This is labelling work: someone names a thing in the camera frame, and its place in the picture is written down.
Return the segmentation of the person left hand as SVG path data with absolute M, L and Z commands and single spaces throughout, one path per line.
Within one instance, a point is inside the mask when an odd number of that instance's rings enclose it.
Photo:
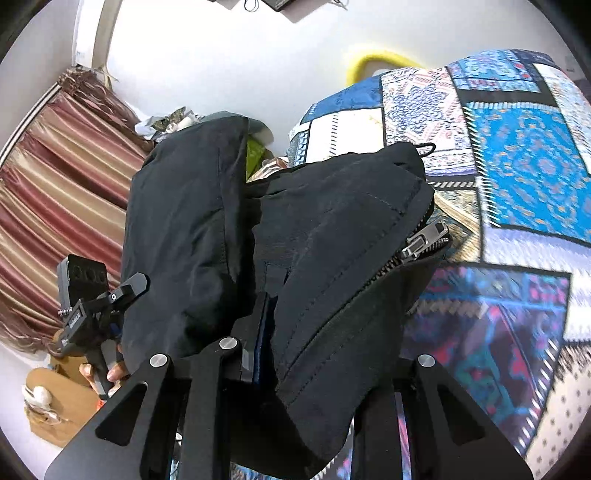
M 86 362 L 79 366 L 79 373 L 99 395 L 115 392 L 129 375 L 122 347 L 113 341 L 97 346 L 86 353 Z

